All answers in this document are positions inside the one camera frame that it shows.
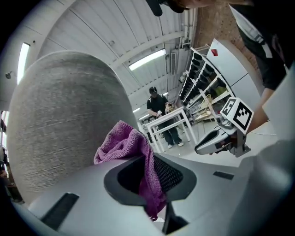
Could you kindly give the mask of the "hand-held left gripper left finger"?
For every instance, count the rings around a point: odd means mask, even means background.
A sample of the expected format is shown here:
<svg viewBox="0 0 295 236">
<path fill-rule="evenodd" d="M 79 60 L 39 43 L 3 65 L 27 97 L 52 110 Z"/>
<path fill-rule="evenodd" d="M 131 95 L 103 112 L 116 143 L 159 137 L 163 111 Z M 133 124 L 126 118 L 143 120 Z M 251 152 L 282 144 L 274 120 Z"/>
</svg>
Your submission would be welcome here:
<svg viewBox="0 0 295 236">
<path fill-rule="evenodd" d="M 117 159 L 77 171 L 29 207 L 14 208 L 31 235 L 160 235 L 144 200 L 118 182 L 120 168 L 144 166 L 141 157 Z"/>
</svg>

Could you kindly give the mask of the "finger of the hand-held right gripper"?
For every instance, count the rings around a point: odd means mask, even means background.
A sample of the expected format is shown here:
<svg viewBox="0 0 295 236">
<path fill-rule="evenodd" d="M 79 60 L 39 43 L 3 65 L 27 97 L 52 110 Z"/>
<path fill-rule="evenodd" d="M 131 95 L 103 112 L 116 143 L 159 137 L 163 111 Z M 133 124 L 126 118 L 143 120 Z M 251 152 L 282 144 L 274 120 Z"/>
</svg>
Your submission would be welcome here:
<svg viewBox="0 0 295 236">
<path fill-rule="evenodd" d="M 195 146 L 195 152 L 199 155 L 214 153 L 222 148 L 222 142 L 223 131 L 220 128 L 213 129 L 203 138 L 201 138 L 201 140 Z"/>
</svg>

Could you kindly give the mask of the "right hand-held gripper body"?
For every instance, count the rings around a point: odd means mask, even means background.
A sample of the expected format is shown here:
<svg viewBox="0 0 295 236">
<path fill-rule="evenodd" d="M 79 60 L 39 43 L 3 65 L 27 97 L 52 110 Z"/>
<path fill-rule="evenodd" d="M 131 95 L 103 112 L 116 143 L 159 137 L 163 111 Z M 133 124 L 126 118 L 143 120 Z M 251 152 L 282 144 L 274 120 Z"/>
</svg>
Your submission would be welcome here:
<svg viewBox="0 0 295 236">
<path fill-rule="evenodd" d="M 251 150 L 246 145 L 246 139 L 254 112 L 248 105 L 239 98 L 230 97 L 220 112 L 211 109 L 211 113 L 219 131 L 211 153 L 229 151 L 238 158 Z"/>
</svg>

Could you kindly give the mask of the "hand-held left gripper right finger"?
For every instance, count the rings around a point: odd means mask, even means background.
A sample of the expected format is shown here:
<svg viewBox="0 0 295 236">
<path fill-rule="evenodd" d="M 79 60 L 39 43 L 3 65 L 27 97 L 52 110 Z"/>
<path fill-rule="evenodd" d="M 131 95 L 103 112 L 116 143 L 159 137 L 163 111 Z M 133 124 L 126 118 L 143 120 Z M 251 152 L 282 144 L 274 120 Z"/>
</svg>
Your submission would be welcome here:
<svg viewBox="0 0 295 236">
<path fill-rule="evenodd" d="M 165 235 L 294 235 L 294 141 L 277 141 L 238 167 L 155 158 L 159 169 L 176 171 L 166 193 Z"/>
</svg>

